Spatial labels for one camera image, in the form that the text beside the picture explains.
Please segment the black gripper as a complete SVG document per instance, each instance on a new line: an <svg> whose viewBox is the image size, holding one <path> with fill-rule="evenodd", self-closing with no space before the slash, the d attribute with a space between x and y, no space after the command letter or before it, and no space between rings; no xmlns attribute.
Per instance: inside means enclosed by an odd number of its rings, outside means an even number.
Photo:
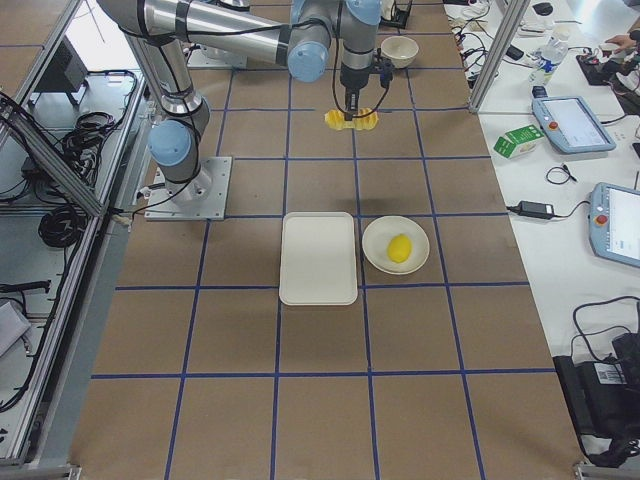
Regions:
<svg viewBox="0 0 640 480"><path fill-rule="evenodd" d="M340 66L340 82L345 88L344 118L352 120L359 111L359 90L366 87L373 66L372 50L355 52L345 49Z"/></svg>

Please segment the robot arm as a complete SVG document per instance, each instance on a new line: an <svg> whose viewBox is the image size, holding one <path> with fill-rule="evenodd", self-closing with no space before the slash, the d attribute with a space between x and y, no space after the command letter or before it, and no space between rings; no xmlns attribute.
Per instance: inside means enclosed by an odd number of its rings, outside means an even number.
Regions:
<svg viewBox="0 0 640 480"><path fill-rule="evenodd" d="M374 69L378 1L295 1L287 23L203 1L99 5L130 41L144 76L157 90L165 118L152 129L148 148L172 200L188 202L212 184L199 158L209 107L193 85L182 51L185 43L280 65L305 83L324 74L334 48L342 56L339 81L345 100L326 114L326 123L335 130L371 130L377 125L377 110L360 108L359 95Z"/></svg>

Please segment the person forearm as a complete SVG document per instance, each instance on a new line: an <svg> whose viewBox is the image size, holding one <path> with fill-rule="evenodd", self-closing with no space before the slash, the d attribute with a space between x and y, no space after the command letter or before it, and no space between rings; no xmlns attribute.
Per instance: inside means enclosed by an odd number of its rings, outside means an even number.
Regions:
<svg viewBox="0 0 640 480"><path fill-rule="evenodd" d="M618 34L605 40L606 44L610 44L609 49L615 53L634 49L639 41L639 33L633 31L631 33Z"/></svg>

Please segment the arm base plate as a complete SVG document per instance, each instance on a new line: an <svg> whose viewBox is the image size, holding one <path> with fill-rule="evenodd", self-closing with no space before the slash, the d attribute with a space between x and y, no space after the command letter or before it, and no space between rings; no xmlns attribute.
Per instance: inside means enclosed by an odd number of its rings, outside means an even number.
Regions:
<svg viewBox="0 0 640 480"><path fill-rule="evenodd" d="M232 158L206 157L201 160L199 175L182 190L181 186L167 184L160 168L156 181L164 186L147 196L151 207L142 211L149 221L222 221L232 171Z"/></svg>
<svg viewBox="0 0 640 480"><path fill-rule="evenodd" d="M188 54L187 64L191 69L244 69L245 55L206 45L195 44Z"/></svg>

